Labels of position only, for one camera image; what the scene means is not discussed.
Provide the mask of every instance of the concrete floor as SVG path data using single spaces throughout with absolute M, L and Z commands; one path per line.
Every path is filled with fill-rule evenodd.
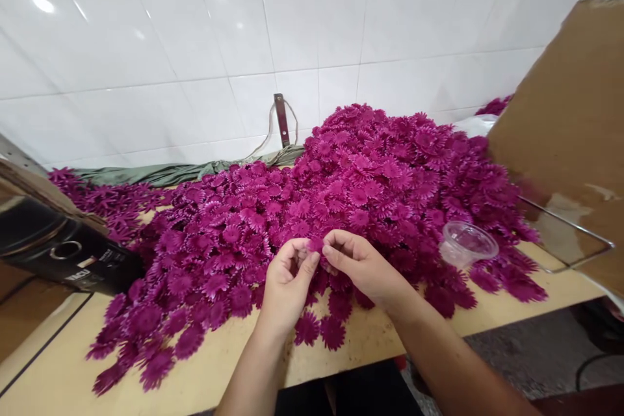
M 578 367 L 601 354 L 566 309 L 479 333 L 466 341 L 530 400 L 573 392 Z M 436 403 L 419 393 L 408 376 L 404 372 L 422 412 L 439 415 Z M 624 384 L 624 356 L 592 363 L 583 372 L 581 389 L 618 383 Z

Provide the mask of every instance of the clear plastic cup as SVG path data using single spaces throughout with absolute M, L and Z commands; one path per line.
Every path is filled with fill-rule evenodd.
M 440 255 L 447 263 L 457 268 L 467 268 L 471 263 L 495 257 L 499 245 L 483 229 L 464 221 L 449 221 L 442 229 L 444 242 L 440 244 Z

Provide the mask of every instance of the metal bracket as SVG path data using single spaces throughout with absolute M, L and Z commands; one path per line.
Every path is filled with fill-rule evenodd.
M 11 140 L 0 133 L 0 155 L 16 166 L 28 169 L 39 176 L 47 177 L 47 170 L 19 149 Z
M 541 265 L 541 264 L 539 264 L 539 263 L 538 263 L 539 267 L 540 267 L 542 270 L 544 270 L 546 273 L 551 273 L 551 274 L 554 274 L 554 273 L 561 273 L 561 272 L 568 271 L 568 270 L 574 270 L 574 269 L 576 269 L 577 267 L 579 267 L 579 266 L 581 266 L 581 265 L 584 265 L 585 263 L 587 263 L 587 262 L 589 262 L 589 261 L 591 261 L 591 260 L 594 260 L 596 257 L 599 257 L 600 255 L 603 255 L 603 254 L 605 254 L 606 252 L 609 252 L 610 250 L 612 250 L 612 249 L 614 249 L 614 248 L 616 247 L 616 245 L 615 245 L 613 242 L 611 242 L 610 240 L 605 239 L 604 237 L 599 236 L 598 234 L 593 233 L 593 232 L 591 232 L 590 230 L 585 229 L 584 227 L 579 226 L 578 224 L 573 223 L 572 221 L 568 221 L 567 219 L 562 218 L 562 217 L 561 217 L 561 216 L 559 216 L 558 214 L 553 213 L 552 211 L 550 211 L 550 210 L 548 210 L 548 209 L 544 208 L 543 206 L 540 206 L 540 205 L 538 205 L 538 204 L 534 203 L 533 201 L 528 200 L 527 198 L 525 198 L 525 197 L 523 197 L 523 196 L 519 196 L 518 198 L 520 198 L 523 202 L 525 202 L 525 203 L 527 203 L 527 204 L 531 205 L 533 208 L 537 208 L 538 210 L 543 211 L 544 213 L 547 213 L 548 215 L 551 215 L 553 218 L 558 219 L 559 221 L 561 221 L 561 222 L 563 222 L 563 223 L 567 224 L 568 226 L 572 226 L 573 228 L 578 229 L 579 231 L 584 232 L 585 234 L 589 235 L 590 237 L 593 237 L 593 238 L 594 238 L 594 239 L 596 239 L 597 241 L 600 241 L 600 242 L 602 242 L 603 244 L 605 244 L 605 247 L 604 247 L 602 250 L 600 250 L 600 251 L 598 251 L 598 252 L 596 252 L 596 253 L 590 254 L 590 255 L 588 255 L 588 256 L 586 256 L 586 257 L 583 257 L 583 258 L 582 258 L 582 259 L 580 259 L 580 260 L 576 260 L 576 261 L 575 261 L 575 262 L 573 262 L 573 263 L 568 263 L 567 261 L 564 261 L 564 260 L 560 259 L 559 257 L 557 257 L 557 256 L 555 256 L 555 255 L 553 255 L 553 254 L 551 254 L 551 253 L 550 253 L 550 252 L 548 252 L 545 248 L 542 248 L 541 246 L 539 246 L 539 248 L 541 248 L 541 249 L 542 249 L 542 250 L 544 250 L 545 252 L 548 252 L 548 253 L 549 253 L 550 255 L 552 255 L 555 259 L 557 259 L 559 262 L 561 262 L 561 263 L 563 263 L 563 264 L 565 265 L 565 266 L 564 266 L 564 267 L 562 267 L 562 268 L 557 268 L 556 270 L 551 270 L 551 269 L 546 268 L 545 266 L 543 266 L 543 265 Z
M 282 93 L 273 95 L 275 110 L 278 113 L 279 137 L 281 138 L 281 146 L 286 148 L 291 143 L 288 135 L 288 120 L 286 119 L 286 106 L 284 105 L 284 96 Z

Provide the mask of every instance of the forearm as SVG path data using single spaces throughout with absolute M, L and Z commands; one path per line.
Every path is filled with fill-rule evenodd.
M 389 311 L 396 331 L 445 416 L 539 415 L 415 291 Z
M 284 337 L 268 332 L 259 319 L 217 407 L 217 416 L 274 414 L 284 343 Z

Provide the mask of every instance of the wire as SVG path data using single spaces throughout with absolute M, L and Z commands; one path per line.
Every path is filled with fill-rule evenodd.
M 600 361 L 601 359 L 604 359 L 605 357 L 609 358 L 611 356 L 618 356 L 618 355 L 617 354 L 612 354 L 612 353 L 598 354 L 597 356 L 590 357 L 589 359 L 587 359 L 583 364 L 581 364 L 578 367 L 577 375 L 576 375 L 576 379 L 575 379 L 575 387 L 577 389 L 577 392 L 580 391 L 580 377 L 581 377 L 583 371 L 585 369 L 587 369 L 587 366 L 589 364 L 593 363 L 593 362 Z
M 294 144 L 297 144 L 297 142 L 299 141 L 299 121 L 297 120 L 297 115 L 294 113 L 294 110 L 289 104 L 289 102 L 286 99 L 284 99 L 284 102 L 286 103 L 288 108 L 291 110 L 292 117 L 294 117 Z M 253 156 L 256 153 L 256 151 L 260 150 L 260 148 L 262 148 L 265 145 L 265 143 L 271 138 L 271 135 L 273 134 L 273 112 L 274 111 L 275 111 L 275 103 L 273 102 L 273 104 L 271 105 L 271 108 L 268 110 L 268 133 L 266 134 L 266 138 L 245 159 Z

